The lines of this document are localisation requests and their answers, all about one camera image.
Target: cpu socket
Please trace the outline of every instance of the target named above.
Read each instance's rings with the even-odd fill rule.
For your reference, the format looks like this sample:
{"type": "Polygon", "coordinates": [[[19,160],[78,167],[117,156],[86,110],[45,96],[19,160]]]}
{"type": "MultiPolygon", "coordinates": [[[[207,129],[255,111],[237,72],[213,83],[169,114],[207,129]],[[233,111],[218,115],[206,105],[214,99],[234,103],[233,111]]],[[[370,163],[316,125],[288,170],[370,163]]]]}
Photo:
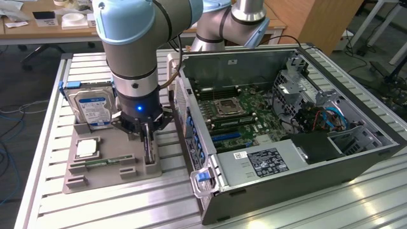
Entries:
{"type": "Polygon", "coordinates": [[[215,100],[215,106],[219,116],[239,115],[245,113],[245,109],[237,98],[215,100]]]}

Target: metal worktable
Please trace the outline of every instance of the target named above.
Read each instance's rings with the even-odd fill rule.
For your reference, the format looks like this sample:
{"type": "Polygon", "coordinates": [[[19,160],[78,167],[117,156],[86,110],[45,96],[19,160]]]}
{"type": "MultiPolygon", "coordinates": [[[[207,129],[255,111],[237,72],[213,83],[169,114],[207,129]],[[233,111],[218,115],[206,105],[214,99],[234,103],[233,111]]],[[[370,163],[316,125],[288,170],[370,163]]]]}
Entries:
{"type": "MultiPolygon", "coordinates": [[[[321,52],[309,51],[407,139],[407,124],[404,120],[321,52]]],[[[158,52],[161,83],[167,79],[169,53],[170,50],[158,52]]],[[[352,182],[219,224],[203,226],[174,123],[158,136],[165,171],[162,177],[63,194],[63,176],[75,118],[69,103],[59,94],[58,83],[61,80],[98,82],[110,78],[105,53],[75,54],[61,62],[15,228],[333,229],[376,228],[388,225],[394,229],[407,226],[406,150],[377,164],[352,182]]],[[[330,84],[316,70],[310,70],[310,78],[324,90],[330,89],[330,84]]],[[[167,91],[162,91],[162,102],[169,103],[167,91]]]]}

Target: wooden cabinet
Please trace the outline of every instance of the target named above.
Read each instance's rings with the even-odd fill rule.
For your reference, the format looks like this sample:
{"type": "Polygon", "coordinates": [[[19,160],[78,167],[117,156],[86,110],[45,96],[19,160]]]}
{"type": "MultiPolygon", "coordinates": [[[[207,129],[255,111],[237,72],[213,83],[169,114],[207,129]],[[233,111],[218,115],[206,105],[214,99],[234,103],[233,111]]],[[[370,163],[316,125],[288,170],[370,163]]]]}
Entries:
{"type": "MultiPolygon", "coordinates": [[[[312,42],[328,55],[341,40],[364,0],[265,0],[288,24],[284,35],[312,42]]],[[[296,43],[284,37],[281,43],[296,43]]]]}

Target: power supply label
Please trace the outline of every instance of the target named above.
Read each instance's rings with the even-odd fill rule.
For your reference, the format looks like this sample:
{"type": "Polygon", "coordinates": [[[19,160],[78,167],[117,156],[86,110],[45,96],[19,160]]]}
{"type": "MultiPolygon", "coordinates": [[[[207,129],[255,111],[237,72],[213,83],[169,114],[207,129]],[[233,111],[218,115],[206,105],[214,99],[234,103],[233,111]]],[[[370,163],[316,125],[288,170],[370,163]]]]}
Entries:
{"type": "Polygon", "coordinates": [[[259,177],[289,171],[289,166],[277,148],[247,154],[259,177]]]}
{"type": "Polygon", "coordinates": [[[90,98],[79,100],[82,106],[82,114],[90,125],[109,125],[110,124],[110,111],[106,108],[107,99],[90,98]]]}

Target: motherboard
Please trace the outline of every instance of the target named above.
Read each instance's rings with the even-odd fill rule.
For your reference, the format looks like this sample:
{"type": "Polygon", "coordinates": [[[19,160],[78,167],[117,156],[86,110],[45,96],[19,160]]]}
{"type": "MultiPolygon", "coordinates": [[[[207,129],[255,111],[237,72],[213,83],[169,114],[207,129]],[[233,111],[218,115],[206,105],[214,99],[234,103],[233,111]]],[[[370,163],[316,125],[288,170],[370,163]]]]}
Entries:
{"type": "Polygon", "coordinates": [[[288,135],[268,92],[255,85],[198,91],[199,108],[218,153],[278,142],[288,135]]]}

